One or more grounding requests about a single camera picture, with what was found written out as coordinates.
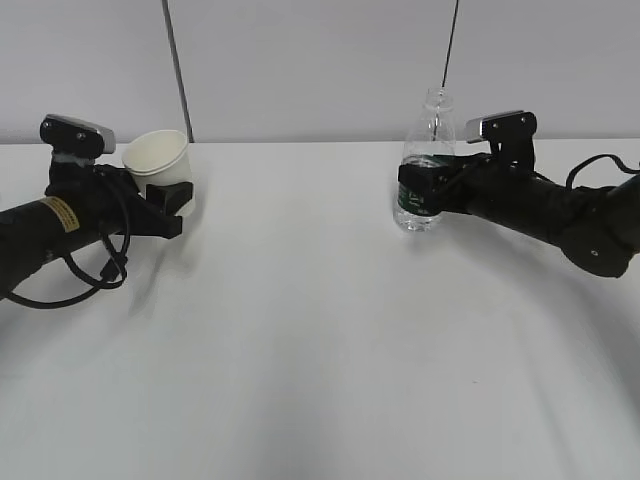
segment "cup rim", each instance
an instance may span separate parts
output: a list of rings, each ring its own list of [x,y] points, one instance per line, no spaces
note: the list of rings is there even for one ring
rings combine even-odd
[[[162,133],[179,133],[181,138],[182,138],[182,140],[183,140],[184,145],[182,146],[180,151],[176,154],[174,159],[172,159],[170,162],[165,163],[164,165],[161,165],[161,166],[158,166],[158,167],[153,167],[153,168],[147,169],[147,170],[138,170],[136,168],[133,168],[131,165],[127,165],[127,161],[126,161],[127,152],[134,145],[139,144],[139,143],[141,143],[141,142],[143,142],[145,140],[148,140],[148,137],[159,135],[159,134],[162,134]],[[180,160],[182,160],[182,158],[184,157],[184,153],[187,150],[188,146],[189,146],[189,139],[187,138],[187,135],[181,130],[172,130],[172,129],[154,130],[152,132],[147,132],[147,133],[145,133],[143,135],[140,135],[138,138],[134,139],[131,143],[129,143],[129,145],[127,145],[127,147],[125,148],[124,152],[122,153],[122,163],[127,168],[127,170],[129,170],[131,173],[133,173],[135,175],[139,175],[139,176],[155,175],[156,173],[160,173],[160,172],[163,172],[163,171],[171,168],[173,165],[175,165]]]

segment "white wall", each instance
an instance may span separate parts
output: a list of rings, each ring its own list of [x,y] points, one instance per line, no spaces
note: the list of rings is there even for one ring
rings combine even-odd
[[[453,0],[171,1],[197,141],[401,139],[440,80]],[[450,90],[539,137],[640,135],[640,4],[462,0]],[[50,111],[121,141],[184,128],[159,0],[6,0],[0,142]]]
[[[444,62],[453,0],[181,0],[194,134],[400,139]],[[640,4],[462,0],[450,87],[460,126],[534,111],[542,137],[640,135]]]
[[[127,141],[184,128],[158,0],[3,0],[0,142],[37,142],[46,113]]]

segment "bottle label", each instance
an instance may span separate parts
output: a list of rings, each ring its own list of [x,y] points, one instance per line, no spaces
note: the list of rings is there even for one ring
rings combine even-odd
[[[423,203],[422,196],[416,195],[402,184],[399,185],[398,205],[400,208],[420,217],[432,217],[433,215],[424,208]]]

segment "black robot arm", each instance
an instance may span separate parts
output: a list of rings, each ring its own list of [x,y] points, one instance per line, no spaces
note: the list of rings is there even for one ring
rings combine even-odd
[[[175,213],[193,197],[193,184],[149,185],[145,199],[125,169],[95,164],[100,155],[115,150],[110,130],[47,115],[40,136],[53,146],[50,183],[44,198],[0,212],[0,299],[51,309],[121,286],[127,275],[131,236],[180,235],[182,217]],[[110,240],[113,234],[123,236],[119,250]],[[83,272],[71,254],[98,241],[104,244],[109,261],[96,279]],[[29,300],[13,292],[23,280],[58,258],[90,286],[86,292],[58,302]]]
[[[474,215],[555,245],[580,268],[602,277],[620,277],[640,251],[640,177],[618,187],[573,188],[575,175],[599,155],[579,165],[567,185],[557,185],[534,170],[529,112],[507,112],[468,124],[472,141],[487,140],[491,153],[468,157],[435,156],[440,166],[400,167],[398,180],[437,214]]]

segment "white paper cup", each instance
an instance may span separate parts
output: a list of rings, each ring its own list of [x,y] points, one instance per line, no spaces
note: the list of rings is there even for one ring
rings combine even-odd
[[[122,163],[129,171],[142,196],[147,185],[163,187],[180,182],[193,182],[187,147],[187,136],[178,130],[149,132],[131,142],[122,154]],[[195,197],[176,215],[188,217],[195,209]]]

